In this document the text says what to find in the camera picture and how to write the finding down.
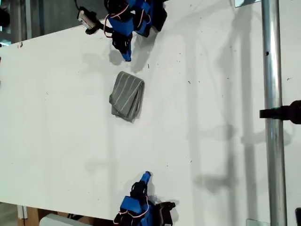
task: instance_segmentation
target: red and white wire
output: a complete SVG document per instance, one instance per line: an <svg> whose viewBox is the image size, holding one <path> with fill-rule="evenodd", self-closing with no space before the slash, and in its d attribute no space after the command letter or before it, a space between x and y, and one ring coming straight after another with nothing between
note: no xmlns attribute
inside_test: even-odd
<svg viewBox="0 0 301 226"><path fill-rule="evenodd" d="M123 212L123 213L119 211L119 215L126 214L126 213L127 213L127 211L125 211L125 212ZM115 219L113 220L113 224L119 225L119 223L116 223L116 222L115 222Z"/></svg>
<svg viewBox="0 0 301 226"><path fill-rule="evenodd" d="M143 215L145 215L146 213L147 213L147 211L149 211L149 208L150 208L150 206L149 206L149 198L146 196L146 203L147 203L147 210L144 212L144 213L142 213L142 214L140 214L139 216L133 216L132 214L130 214L130 213L128 213L132 218L140 218L140 217L142 217Z"/></svg>
<svg viewBox="0 0 301 226"><path fill-rule="evenodd" d="M140 26L140 24L141 24L141 22L142 22L143 13L144 13L144 9L142 10L142 13L141 13L141 18L140 18L140 22L139 22L139 24L138 24L138 26L137 26L137 27L139 27L139 26Z"/></svg>
<svg viewBox="0 0 301 226"><path fill-rule="evenodd" d="M144 212L144 213L142 213L142 214L140 214L139 216L133 216L132 214L130 214L128 211L125 211L125 212L120 212L119 211L119 215L122 215L122 214L129 214L132 218L140 218L140 217L142 217L142 216L144 216L146 213L147 213L147 211L149 211L149 208L150 208L150 205L149 205L149 198L146 196L146 203L147 203L147 209L146 209L146 211ZM115 222L115 219L113 220L113 224L115 224L115 225L118 225L119 223L116 223Z"/></svg>
<svg viewBox="0 0 301 226"><path fill-rule="evenodd" d="M107 24L107 19L108 19L108 17L110 16L111 18L114 18L114 17L119 17L119 15L121 15L121 14L123 14L126 10L127 10L127 8L128 8L128 5L123 9L123 10L121 10L119 13L117 13L117 14L108 14L106 17L105 17L105 19L104 19L104 28L103 28L103 33L104 33L104 35L107 37L107 38L112 38L112 36L108 36L107 34L106 34L106 32L105 32L105 26L106 26L106 24Z"/></svg>

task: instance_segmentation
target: white table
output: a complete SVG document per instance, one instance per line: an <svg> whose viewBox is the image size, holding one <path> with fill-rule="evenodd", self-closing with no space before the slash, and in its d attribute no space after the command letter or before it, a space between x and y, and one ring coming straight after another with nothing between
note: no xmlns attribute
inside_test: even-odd
<svg viewBox="0 0 301 226"><path fill-rule="evenodd" d="M283 102L300 99L301 2L280 2ZM83 27L0 49L0 201L115 217L148 170L177 226L269 222L261 4L171 0L126 63ZM145 80L134 124L111 115L118 72ZM288 225L301 207L301 127L285 122Z"/></svg>

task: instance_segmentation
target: folded cloth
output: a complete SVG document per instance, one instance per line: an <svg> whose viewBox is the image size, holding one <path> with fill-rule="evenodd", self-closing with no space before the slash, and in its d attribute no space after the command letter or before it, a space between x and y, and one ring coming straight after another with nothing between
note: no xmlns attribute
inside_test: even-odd
<svg viewBox="0 0 301 226"><path fill-rule="evenodd" d="M144 93L144 81L126 72L117 75L109 102L112 114L133 122L138 115Z"/></svg>

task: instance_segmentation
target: black bracket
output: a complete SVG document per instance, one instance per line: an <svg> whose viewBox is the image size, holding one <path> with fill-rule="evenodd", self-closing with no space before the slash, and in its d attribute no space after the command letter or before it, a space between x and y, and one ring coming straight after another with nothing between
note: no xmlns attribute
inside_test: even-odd
<svg viewBox="0 0 301 226"><path fill-rule="evenodd" d="M289 106L260 110L260 118L290 120L294 124L301 124L301 100L296 100Z"/></svg>

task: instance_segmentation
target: silver pole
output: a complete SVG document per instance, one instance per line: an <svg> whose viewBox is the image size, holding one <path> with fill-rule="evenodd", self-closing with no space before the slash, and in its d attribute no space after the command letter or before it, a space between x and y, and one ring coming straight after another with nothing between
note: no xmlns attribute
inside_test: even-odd
<svg viewBox="0 0 301 226"><path fill-rule="evenodd" d="M262 0L265 108L282 106L279 1ZM287 226L283 123L266 120L271 226Z"/></svg>

